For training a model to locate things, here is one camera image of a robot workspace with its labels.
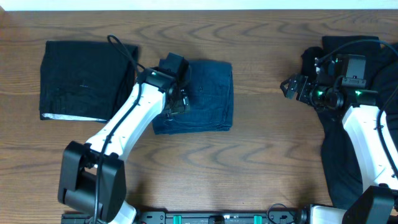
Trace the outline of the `dark blue shorts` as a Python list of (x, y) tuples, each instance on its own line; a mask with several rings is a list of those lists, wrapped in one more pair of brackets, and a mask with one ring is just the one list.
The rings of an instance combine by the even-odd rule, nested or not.
[(229, 131), (233, 125), (233, 67), (229, 62), (191, 60), (185, 77), (190, 110), (160, 114), (152, 120), (155, 134)]

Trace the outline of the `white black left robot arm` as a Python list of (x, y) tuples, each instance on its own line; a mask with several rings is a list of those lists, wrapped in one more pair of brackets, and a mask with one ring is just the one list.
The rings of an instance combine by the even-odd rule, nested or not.
[(152, 67), (137, 76), (129, 98), (85, 143), (63, 152), (58, 201), (83, 214), (74, 223), (133, 223), (136, 209), (126, 202), (125, 163), (142, 133), (158, 115), (186, 112), (191, 66)]

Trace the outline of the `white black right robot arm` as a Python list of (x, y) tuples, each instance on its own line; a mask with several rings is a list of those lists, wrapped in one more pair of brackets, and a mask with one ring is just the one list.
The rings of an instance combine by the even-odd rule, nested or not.
[(378, 93), (367, 90), (365, 83), (338, 77), (326, 85), (296, 74), (280, 84), (286, 98), (342, 113), (363, 181), (363, 193), (349, 209), (310, 205), (299, 212), (297, 223), (397, 223), (391, 216), (397, 208), (397, 149), (386, 114), (376, 105)]

